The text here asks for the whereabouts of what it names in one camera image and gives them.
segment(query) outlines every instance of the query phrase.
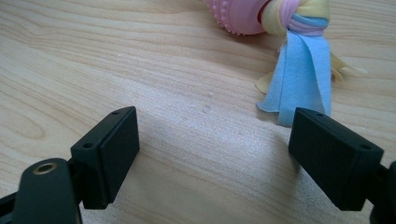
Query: wooden table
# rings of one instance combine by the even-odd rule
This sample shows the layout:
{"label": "wooden table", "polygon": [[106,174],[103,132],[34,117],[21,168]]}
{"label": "wooden table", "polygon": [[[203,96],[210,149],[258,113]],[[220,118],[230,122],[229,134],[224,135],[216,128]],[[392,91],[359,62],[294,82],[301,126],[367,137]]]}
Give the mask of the wooden table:
{"label": "wooden table", "polygon": [[[332,117],[396,161],[396,4],[331,0],[332,51],[361,69],[333,83]],[[222,30],[203,0],[1,0],[0,196],[107,113],[135,105],[141,150],[84,223],[368,223],[339,211],[288,153],[254,82],[281,40]]]}

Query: wood grain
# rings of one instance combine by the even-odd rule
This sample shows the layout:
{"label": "wood grain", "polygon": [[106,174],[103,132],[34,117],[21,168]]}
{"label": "wood grain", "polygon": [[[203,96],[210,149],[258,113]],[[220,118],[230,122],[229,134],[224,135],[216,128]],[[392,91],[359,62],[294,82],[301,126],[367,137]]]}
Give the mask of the wood grain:
{"label": "wood grain", "polygon": [[[396,161],[396,3],[331,0],[332,51],[366,71],[333,83],[332,117]],[[282,40],[233,36],[202,0],[1,0],[0,197],[107,113],[138,110],[141,151],[115,203],[84,223],[368,223],[290,158],[255,104]]]}

